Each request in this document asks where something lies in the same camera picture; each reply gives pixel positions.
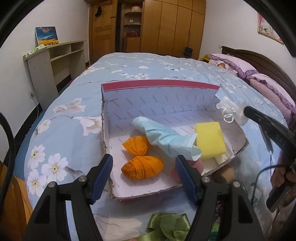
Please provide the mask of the right hand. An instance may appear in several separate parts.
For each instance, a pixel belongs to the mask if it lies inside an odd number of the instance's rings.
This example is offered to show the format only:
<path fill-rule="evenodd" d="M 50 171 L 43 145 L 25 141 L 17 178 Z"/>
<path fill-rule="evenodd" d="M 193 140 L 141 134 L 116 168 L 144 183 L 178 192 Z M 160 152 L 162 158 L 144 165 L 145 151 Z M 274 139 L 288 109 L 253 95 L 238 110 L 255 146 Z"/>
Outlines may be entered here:
<path fill-rule="evenodd" d="M 286 174 L 285 167 L 276 168 L 270 180 L 272 187 L 280 187 L 284 183 L 285 177 L 293 183 L 293 186 L 283 197 L 281 207 L 288 206 L 295 199 L 295 173 L 290 171 Z"/>

